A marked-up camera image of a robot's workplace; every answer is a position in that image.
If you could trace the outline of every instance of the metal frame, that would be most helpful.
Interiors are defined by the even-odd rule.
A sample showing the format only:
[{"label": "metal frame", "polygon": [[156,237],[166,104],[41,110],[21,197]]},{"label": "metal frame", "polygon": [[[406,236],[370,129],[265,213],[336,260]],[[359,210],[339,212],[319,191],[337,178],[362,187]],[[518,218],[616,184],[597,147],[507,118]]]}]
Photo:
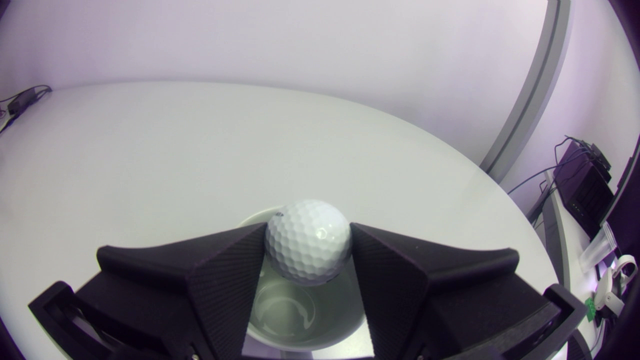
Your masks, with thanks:
[{"label": "metal frame", "polygon": [[548,0],[540,42],[520,95],[480,164],[496,182],[504,179],[547,107],[564,61],[570,35],[570,8],[570,0]]}]

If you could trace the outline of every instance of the white round table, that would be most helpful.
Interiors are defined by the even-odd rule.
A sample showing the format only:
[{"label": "white round table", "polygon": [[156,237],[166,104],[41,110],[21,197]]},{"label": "white round table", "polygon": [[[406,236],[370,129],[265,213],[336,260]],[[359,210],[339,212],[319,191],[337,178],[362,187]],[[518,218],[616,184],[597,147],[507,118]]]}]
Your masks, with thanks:
[{"label": "white round table", "polygon": [[[557,282],[504,191],[401,119],[275,88],[122,83],[54,91],[0,136],[0,316],[28,359],[63,359],[27,304],[57,280],[80,288],[98,247],[217,233],[306,198],[437,243],[511,247],[531,286]],[[371,355],[366,326],[313,353]]]}]

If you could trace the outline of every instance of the white wall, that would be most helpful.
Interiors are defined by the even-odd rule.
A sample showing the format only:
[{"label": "white wall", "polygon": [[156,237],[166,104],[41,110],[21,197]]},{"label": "white wall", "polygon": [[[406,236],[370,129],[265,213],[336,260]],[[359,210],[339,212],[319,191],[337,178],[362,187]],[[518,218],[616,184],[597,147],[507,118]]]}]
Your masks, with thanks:
[{"label": "white wall", "polygon": [[[595,143],[612,165],[615,193],[640,134],[640,72],[620,22],[606,0],[573,0],[573,25],[564,65],[540,123],[501,182],[510,190],[555,165],[564,135]],[[564,150],[559,148],[559,157]],[[540,195],[540,175],[511,196],[526,212]]]},{"label": "white wall", "polygon": [[480,163],[535,52],[546,0],[14,0],[0,98],[143,79],[279,86],[410,121]]}]

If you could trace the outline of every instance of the black 3d-printed part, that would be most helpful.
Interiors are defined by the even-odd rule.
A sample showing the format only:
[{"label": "black 3d-printed part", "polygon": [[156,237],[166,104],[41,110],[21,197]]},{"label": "black 3d-printed part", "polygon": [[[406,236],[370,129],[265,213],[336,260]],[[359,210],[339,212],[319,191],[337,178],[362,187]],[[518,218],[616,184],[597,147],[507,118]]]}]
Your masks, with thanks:
[{"label": "black 3d-printed part", "polygon": [[[128,359],[116,353],[143,351],[157,359],[235,360],[264,259],[265,228],[145,249],[100,248],[102,271],[76,294],[59,282],[29,307],[75,359]],[[81,331],[78,318],[106,340]]]},{"label": "black 3d-printed part", "polygon": [[584,316],[564,289],[542,296],[519,278],[514,250],[457,249],[355,223],[351,233],[376,359],[543,359]]}]

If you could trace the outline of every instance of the golf ball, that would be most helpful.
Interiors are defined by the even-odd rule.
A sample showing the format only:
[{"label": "golf ball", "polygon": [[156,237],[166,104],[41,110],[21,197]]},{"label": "golf ball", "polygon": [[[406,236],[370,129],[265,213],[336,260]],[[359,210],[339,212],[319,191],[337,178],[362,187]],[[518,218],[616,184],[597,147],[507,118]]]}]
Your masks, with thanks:
[{"label": "golf ball", "polygon": [[266,256],[273,269],[301,286],[338,276],[351,256],[351,229],[344,215],[320,200],[282,207],[267,224]]}]

